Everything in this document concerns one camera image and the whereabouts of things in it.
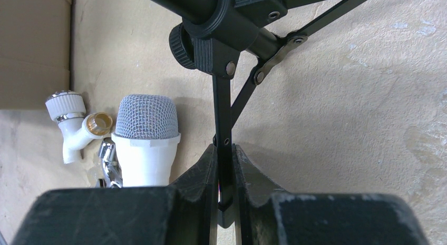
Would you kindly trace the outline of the black tripod mic stand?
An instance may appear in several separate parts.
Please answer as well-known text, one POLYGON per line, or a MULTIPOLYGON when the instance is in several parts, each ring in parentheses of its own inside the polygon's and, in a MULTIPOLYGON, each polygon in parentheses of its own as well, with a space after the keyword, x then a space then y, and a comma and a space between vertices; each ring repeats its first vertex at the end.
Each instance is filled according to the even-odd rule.
POLYGON ((280 37, 267 25, 290 9, 327 0, 151 0, 179 15, 182 22, 169 35, 176 61, 212 76, 219 165, 218 223, 235 220, 232 191, 232 128, 271 69, 292 50, 328 24, 367 0, 339 2, 302 28, 280 37))

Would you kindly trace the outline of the white microphone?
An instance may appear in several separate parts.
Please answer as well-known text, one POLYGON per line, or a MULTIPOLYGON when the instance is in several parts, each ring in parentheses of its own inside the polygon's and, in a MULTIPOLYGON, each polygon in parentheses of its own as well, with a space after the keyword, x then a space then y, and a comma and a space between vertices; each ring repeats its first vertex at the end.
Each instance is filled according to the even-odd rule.
POLYGON ((124 187, 169 184, 181 134, 176 105, 167 96, 125 96, 111 135, 124 187))

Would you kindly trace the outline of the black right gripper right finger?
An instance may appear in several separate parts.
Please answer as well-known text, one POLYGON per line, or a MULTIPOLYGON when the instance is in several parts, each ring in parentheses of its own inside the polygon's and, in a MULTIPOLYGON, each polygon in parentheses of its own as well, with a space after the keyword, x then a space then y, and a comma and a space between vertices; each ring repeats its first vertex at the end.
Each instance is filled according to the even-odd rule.
POLYGON ((238 244, 428 244, 410 207, 377 193, 291 193, 233 147, 238 244))

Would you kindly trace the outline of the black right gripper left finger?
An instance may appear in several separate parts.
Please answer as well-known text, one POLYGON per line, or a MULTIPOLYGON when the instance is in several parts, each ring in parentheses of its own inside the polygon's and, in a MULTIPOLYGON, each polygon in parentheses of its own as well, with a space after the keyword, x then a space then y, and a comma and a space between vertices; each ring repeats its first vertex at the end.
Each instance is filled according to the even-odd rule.
POLYGON ((39 196, 13 244, 215 244, 217 160, 209 145, 166 187, 64 189, 39 196))

